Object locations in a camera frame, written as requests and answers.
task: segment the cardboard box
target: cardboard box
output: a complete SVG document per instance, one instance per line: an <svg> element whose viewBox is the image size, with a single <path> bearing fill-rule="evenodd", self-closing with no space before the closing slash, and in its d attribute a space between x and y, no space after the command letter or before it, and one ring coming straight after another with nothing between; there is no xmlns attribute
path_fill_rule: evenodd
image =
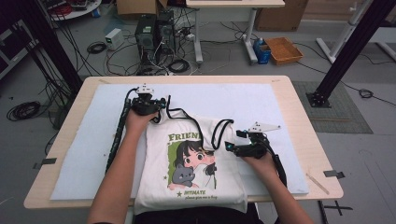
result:
<svg viewBox="0 0 396 224"><path fill-rule="evenodd" d="M308 0L284 0L284 7L263 8L258 13L258 31L297 31Z"/></svg>
<svg viewBox="0 0 396 224"><path fill-rule="evenodd" d="M142 14L159 14L168 0L117 0L117 11L124 19L137 19Z"/></svg>

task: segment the white sheet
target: white sheet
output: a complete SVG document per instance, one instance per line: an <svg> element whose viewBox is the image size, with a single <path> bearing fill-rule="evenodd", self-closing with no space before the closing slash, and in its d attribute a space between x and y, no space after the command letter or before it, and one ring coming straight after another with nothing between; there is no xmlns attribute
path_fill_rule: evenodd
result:
<svg viewBox="0 0 396 224"><path fill-rule="evenodd" d="M104 84L93 96L92 103L69 148L51 195L52 200L93 199L104 177L108 152L113 142L126 92L140 85ZM171 95L171 108L181 107L204 117L234 119L236 130L245 130L254 122L280 125L267 133L273 150L284 165L288 189L292 194L309 192L287 127L282 119L272 88L268 84L155 84L153 98ZM144 166L145 136L139 141L134 176L135 197ZM247 195L268 192L247 164L238 166Z"/></svg>

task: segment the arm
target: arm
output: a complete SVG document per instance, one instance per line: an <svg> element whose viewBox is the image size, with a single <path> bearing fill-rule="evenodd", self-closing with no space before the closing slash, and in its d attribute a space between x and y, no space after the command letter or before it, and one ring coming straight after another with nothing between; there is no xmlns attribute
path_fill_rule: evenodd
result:
<svg viewBox="0 0 396 224"><path fill-rule="evenodd" d="M259 160L250 157L245 157L243 160L254 169L262 183L267 187L281 223L314 223L280 181L272 156L269 153Z"/></svg>
<svg viewBox="0 0 396 224"><path fill-rule="evenodd" d="M137 141L155 114L138 116L131 110L126 120L126 133L116 158L93 199L88 223L124 223L134 180Z"/></svg>

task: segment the table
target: table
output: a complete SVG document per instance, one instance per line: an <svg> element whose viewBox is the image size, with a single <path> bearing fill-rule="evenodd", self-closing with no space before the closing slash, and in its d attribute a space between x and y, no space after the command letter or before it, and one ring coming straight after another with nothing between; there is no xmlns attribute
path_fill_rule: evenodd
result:
<svg viewBox="0 0 396 224"><path fill-rule="evenodd" d="M183 83L262 83L271 84L283 119L288 126L291 142L310 192L295 196L297 200L337 199L343 190L334 177L326 177L323 171L332 167L305 114L304 108L290 79L284 76L198 76L198 77L89 77L78 93L70 112L53 143L47 158L56 158L54 164L44 164L31 187L24 206L30 209L89 207L91 200L51 201L50 196L56 185L67 149L72 144L79 124L86 113L96 88L100 84L183 84ZM269 196L248 196L249 202L271 202Z"/></svg>
<svg viewBox="0 0 396 224"><path fill-rule="evenodd" d="M256 18L256 12L258 7L283 7L285 3L283 0L233 0L233 1L209 1L209 0L186 0L188 7L196 8L195 11L195 37L194 37L194 49L195 49L195 61L200 66L203 62L201 43L200 43L200 32L199 25L202 21L201 10L202 9L215 9L216 11L211 11L212 15L220 15L222 21L235 21L233 20L234 15L240 14L241 9L251 8L248 19L247 33L242 36L244 45L247 49L247 54L250 59L250 64L257 62L256 54L253 51L253 47L250 43L251 32L253 30L254 20Z"/></svg>
<svg viewBox="0 0 396 224"><path fill-rule="evenodd" d="M54 21L64 21L64 20L74 19L83 16L85 14L91 13L100 6L101 2L102 0L95 0L94 2L89 1L86 10L73 10L70 14L65 16L51 15L51 17Z"/></svg>

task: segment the cat illustration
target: cat illustration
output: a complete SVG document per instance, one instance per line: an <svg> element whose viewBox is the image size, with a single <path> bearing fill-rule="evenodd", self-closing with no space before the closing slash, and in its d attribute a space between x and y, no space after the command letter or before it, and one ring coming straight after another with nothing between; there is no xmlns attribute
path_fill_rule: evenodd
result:
<svg viewBox="0 0 396 224"><path fill-rule="evenodd" d="M172 175L172 182L174 184L184 185L187 187L192 186L192 180L195 178L192 167L184 167L178 164L176 170Z"/></svg>

